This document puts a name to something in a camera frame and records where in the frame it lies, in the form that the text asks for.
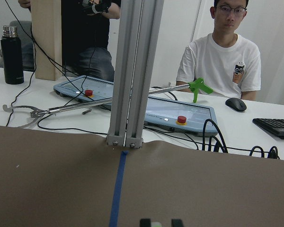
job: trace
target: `hand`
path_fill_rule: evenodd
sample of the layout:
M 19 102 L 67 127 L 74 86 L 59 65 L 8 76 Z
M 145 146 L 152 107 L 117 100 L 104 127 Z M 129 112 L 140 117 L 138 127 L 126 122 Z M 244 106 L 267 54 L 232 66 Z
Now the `hand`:
M 30 7 L 30 0 L 18 0 L 18 3 L 22 8 L 29 8 Z

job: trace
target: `metal pillar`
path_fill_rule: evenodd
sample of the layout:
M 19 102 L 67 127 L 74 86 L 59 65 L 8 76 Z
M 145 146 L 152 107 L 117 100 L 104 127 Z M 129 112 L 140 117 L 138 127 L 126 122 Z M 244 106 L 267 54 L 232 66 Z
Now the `metal pillar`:
M 109 145 L 139 148 L 164 0 L 123 0 Z

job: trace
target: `gray chair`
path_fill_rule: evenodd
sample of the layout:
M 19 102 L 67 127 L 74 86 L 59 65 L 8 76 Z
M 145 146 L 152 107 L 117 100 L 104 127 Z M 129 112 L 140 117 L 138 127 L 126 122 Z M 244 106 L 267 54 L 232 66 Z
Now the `gray chair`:
M 26 20 L 21 20 L 20 21 L 21 25 L 23 26 L 24 30 L 30 35 L 30 28 L 31 28 L 31 21 L 26 21 Z M 29 42 L 31 42 L 30 37 L 23 31 L 22 27 L 20 26 L 19 22 L 14 20 L 11 21 L 10 26 L 16 26 L 17 27 L 17 31 L 18 31 L 18 36 L 21 40 L 21 45 L 25 45 Z M 0 47 L 0 68 L 3 68 L 3 58 L 2 58 L 2 51 L 1 51 L 1 47 Z

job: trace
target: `blue control panel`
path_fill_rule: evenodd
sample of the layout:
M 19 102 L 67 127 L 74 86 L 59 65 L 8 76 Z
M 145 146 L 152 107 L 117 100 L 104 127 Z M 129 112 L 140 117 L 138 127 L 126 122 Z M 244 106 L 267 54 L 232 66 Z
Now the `blue control panel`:
M 80 76 L 57 84 L 53 89 L 62 97 L 72 97 L 82 103 L 111 98 L 114 84 L 101 79 Z M 86 90 L 92 90 L 93 94 L 86 96 Z M 168 131 L 185 131 L 202 136 L 206 119 L 217 123 L 212 107 L 149 96 L 144 122 L 145 125 L 158 126 Z M 210 122 L 207 123 L 205 136 L 217 133 L 216 128 Z

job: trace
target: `person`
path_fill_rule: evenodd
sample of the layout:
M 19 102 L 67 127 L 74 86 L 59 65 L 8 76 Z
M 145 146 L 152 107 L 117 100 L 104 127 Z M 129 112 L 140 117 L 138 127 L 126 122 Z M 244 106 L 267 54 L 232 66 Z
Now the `person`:
M 90 1 L 99 4 L 99 0 Z M 18 0 L 30 9 L 30 0 Z M 121 0 L 112 0 L 108 12 L 86 14 L 78 0 L 61 2 L 62 64 L 79 75 L 114 81 L 112 57 L 107 50 L 110 19 L 120 18 Z M 24 70 L 34 70 L 33 44 L 22 47 Z
M 215 0 L 213 33 L 191 42 L 183 54 L 176 84 L 197 78 L 212 95 L 255 100 L 261 88 L 261 59 L 256 44 L 235 33 L 247 14 L 248 0 Z

